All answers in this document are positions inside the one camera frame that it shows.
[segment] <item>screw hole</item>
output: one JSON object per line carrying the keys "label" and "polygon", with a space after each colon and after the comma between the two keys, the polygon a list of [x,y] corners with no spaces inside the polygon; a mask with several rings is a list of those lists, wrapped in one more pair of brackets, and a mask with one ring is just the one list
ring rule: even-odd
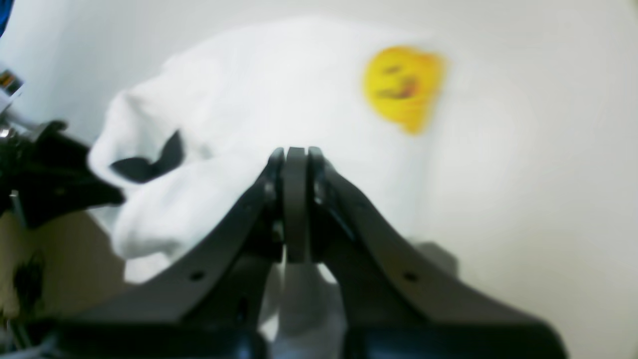
{"label": "screw hole", "polygon": [[409,282],[416,282],[419,280],[419,277],[410,271],[403,273],[403,278]]}
{"label": "screw hole", "polygon": [[197,282],[198,280],[201,280],[202,278],[204,278],[204,275],[205,275],[205,274],[204,274],[204,272],[203,272],[203,271],[200,271],[200,270],[198,270],[198,271],[194,271],[194,272],[191,274],[190,279],[191,279],[193,282]]}

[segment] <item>white background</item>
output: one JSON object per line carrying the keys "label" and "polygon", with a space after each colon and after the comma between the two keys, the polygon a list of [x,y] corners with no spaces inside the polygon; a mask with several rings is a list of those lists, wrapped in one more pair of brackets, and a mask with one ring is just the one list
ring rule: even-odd
{"label": "white background", "polygon": [[330,13],[433,31],[441,109],[420,233],[471,285],[550,320],[572,358],[638,358],[638,9],[630,0],[16,0],[16,103],[89,142],[119,89],[231,26]]}

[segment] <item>yellow smiley face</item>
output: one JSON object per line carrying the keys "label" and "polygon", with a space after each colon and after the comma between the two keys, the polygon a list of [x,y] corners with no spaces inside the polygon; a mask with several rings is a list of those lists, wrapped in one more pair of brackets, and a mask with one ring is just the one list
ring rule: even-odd
{"label": "yellow smiley face", "polygon": [[443,59],[409,47],[381,51],[367,68],[368,101],[385,119],[402,124],[409,134],[427,127],[443,81]]}

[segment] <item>label sticker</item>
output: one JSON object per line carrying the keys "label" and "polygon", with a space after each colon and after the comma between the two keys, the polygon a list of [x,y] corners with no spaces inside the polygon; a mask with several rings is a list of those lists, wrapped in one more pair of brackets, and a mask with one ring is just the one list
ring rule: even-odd
{"label": "label sticker", "polygon": [[427,128],[443,73],[441,56],[411,47],[391,47],[368,65],[364,90],[383,118],[416,135]]}

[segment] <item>white cloth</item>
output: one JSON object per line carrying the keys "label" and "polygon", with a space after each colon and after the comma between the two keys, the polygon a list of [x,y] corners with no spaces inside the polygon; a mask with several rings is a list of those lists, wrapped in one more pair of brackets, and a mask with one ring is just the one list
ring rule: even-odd
{"label": "white cloth", "polygon": [[[125,259],[155,254],[154,268],[168,265],[214,228],[275,148],[289,146],[320,147],[401,234],[411,236],[427,133],[407,135],[380,118],[362,83],[379,51],[423,47],[426,40],[321,17],[256,25],[178,54],[157,77],[120,92],[89,155],[91,169],[126,193],[112,229],[115,252]],[[110,168],[129,157],[155,161],[176,130],[186,150],[176,170],[138,184]],[[166,258],[159,266],[158,252]],[[343,320],[328,322],[315,332],[295,330],[297,341],[277,346],[285,350],[276,357],[333,353],[326,337],[318,338],[339,333]],[[300,355],[290,348],[308,341],[323,351]]]}

